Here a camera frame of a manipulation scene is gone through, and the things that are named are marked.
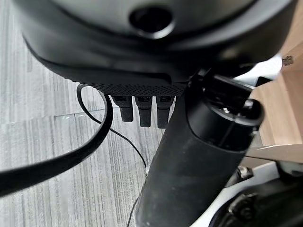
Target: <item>black plastic housing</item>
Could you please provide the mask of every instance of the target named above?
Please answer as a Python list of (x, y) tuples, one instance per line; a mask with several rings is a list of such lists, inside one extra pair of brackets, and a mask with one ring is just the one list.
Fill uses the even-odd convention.
[[(43, 65), (112, 96), (180, 96), (199, 68), (239, 68), (275, 55), (296, 0), (257, 0), (236, 17), (160, 40), (123, 36), (66, 13), (50, 0), (12, 0), (23, 36)], [(227, 73), (224, 67), (221, 75)], [(235, 70), (232, 76), (238, 76)]]

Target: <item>bolt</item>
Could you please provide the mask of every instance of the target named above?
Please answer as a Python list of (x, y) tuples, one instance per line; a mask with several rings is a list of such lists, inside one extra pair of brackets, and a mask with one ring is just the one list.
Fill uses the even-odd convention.
[(254, 211), (251, 207), (244, 207), (240, 210), (239, 214), (244, 220), (247, 221), (254, 218)]

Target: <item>black pole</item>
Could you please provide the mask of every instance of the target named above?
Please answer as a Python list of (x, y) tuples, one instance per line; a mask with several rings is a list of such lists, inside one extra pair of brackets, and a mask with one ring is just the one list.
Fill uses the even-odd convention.
[(255, 100), (235, 115), (187, 89), (152, 161), (136, 211), (138, 227), (189, 227), (246, 154), (264, 111)]

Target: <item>black cylindrical tube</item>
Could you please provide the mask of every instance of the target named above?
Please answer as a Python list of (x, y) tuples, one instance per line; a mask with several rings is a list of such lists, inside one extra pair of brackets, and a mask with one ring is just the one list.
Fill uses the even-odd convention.
[[(263, 109), (253, 120), (215, 110), (203, 99), (185, 102), (183, 95), (163, 135), (152, 161), (136, 210), (138, 227), (189, 227), (214, 201), (246, 154), (255, 130), (263, 120)], [(189, 118), (200, 118), (191, 127)], [(214, 140), (203, 127), (212, 125)], [(216, 131), (223, 130), (221, 141)], [(246, 141), (243, 150), (220, 148), (236, 147), (229, 143)]]

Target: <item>white metal part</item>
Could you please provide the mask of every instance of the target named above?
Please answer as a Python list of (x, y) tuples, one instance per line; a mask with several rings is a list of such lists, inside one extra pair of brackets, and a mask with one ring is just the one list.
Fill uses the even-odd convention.
[(282, 56), (277, 54), (267, 61), (260, 62), (249, 72), (235, 77), (235, 80), (255, 87), (259, 77), (275, 80), (280, 74), (282, 66)]
[(270, 162), (253, 168), (253, 174), (254, 176), (246, 181), (237, 183), (228, 188), (224, 188), (210, 205), (210, 207), (206, 210), (206, 212), (204, 212), (204, 214), (199, 217), (197, 221), (195, 221), (195, 223), (190, 227), (208, 227), (218, 209), (228, 200), (236, 196), (239, 192), (245, 190), (248, 187), (266, 183), (268, 181), (279, 178), (275, 162)]

